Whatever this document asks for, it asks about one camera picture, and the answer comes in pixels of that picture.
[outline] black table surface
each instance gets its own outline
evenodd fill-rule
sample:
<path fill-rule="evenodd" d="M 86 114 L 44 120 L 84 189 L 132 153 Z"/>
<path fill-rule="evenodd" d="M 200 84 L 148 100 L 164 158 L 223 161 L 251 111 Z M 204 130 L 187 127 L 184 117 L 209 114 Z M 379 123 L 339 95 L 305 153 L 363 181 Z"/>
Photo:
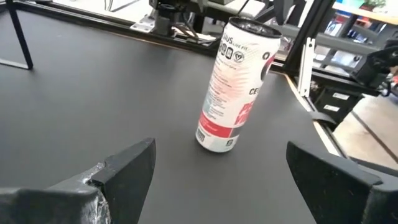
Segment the black table surface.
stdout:
<path fill-rule="evenodd" d="M 195 141 L 213 58 L 19 15 L 35 68 L 0 65 L 0 187 L 51 186 L 149 136 L 140 223 L 315 223 L 285 148 L 326 148 L 283 75 L 266 77 L 236 147 L 213 154 Z M 0 57 L 21 62 L 7 15 L 0 30 Z"/>

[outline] logo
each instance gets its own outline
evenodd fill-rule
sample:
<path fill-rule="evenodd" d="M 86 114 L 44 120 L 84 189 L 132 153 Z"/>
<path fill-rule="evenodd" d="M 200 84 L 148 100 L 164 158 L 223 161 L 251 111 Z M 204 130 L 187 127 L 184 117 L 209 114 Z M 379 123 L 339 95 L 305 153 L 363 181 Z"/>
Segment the logo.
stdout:
<path fill-rule="evenodd" d="M 234 142 L 234 140 L 233 140 L 233 139 L 231 139 L 231 140 L 228 140 L 228 142 L 226 142 L 226 145 L 225 145 L 225 146 L 231 146 L 231 145 L 232 145 L 232 142 Z"/>
<path fill-rule="evenodd" d="M 221 51 L 221 48 L 223 47 L 223 42 L 221 41 L 220 42 L 220 46 L 218 47 L 218 51 L 220 52 Z"/>
<path fill-rule="evenodd" d="M 223 44 L 223 46 L 221 47 L 221 54 L 225 55 L 226 52 L 226 44 Z"/>
<path fill-rule="evenodd" d="M 244 55 L 242 52 L 235 52 L 233 58 L 236 63 L 241 63 L 244 60 Z"/>
<path fill-rule="evenodd" d="M 231 59 L 233 52 L 234 52 L 234 50 L 232 49 L 232 47 L 228 47 L 226 49 L 225 57 L 228 59 Z"/>
<path fill-rule="evenodd" d="M 225 40 L 227 43 L 232 44 L 234 41 L 233 37 L 228 36 L 227 34 L 224 33 L 223 35 L 223 40 Z"/>
<path fill-rule="evenodd" d="M 269 52 L 266 52 L 266 53 L 264 53 L 264 54 L 262 55 L 262 59 L 263 59 L 263 60 L 267 60 L 267 59 L 269 58 L 269 56 L 270 56 L 270 53 L 269 53 Z"/>

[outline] barcode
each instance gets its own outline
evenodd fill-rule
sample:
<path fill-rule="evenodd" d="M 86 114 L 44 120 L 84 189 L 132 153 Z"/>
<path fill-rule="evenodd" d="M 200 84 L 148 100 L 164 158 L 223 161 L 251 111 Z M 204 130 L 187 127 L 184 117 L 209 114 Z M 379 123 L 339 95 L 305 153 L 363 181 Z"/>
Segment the barcode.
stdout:
<path fill-rule="evenodd" d="M 198 129 L 198 131 L 197 131 L 197 136 L 201 142 L 203 142 L 205 140 L 205 135 L 200 131 L 200 129 Z"/>

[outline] can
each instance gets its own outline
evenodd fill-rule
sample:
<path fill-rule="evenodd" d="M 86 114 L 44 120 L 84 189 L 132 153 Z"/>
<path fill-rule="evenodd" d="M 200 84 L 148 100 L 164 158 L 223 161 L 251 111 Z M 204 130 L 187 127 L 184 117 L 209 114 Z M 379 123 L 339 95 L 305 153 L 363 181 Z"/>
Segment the can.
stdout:
<path fill-rule="evenodd" d="M 231 17 L 224 28 L 196 131 L 213 152 L 231 150 L 246 122 L 282 34 L 249 19 Z"/>

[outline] can lid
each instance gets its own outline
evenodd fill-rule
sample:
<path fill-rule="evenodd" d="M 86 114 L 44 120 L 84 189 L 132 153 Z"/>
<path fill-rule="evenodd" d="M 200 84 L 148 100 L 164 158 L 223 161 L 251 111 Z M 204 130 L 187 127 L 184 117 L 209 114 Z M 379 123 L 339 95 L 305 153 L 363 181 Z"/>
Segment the can lid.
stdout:
<path fill-rule="evenodd" d="M 260 35 L 262 37 L 269 38 L 281 38 L 282 34 L 279 30 L 264 25 L 257 21 L 252 21 L 250 19 L 243 19 L 240 17 L 231 17 L 229 18 L 229 23 L 238 29 L 241 29 L 246 32 L 250 32 L 252 34 Z"/>

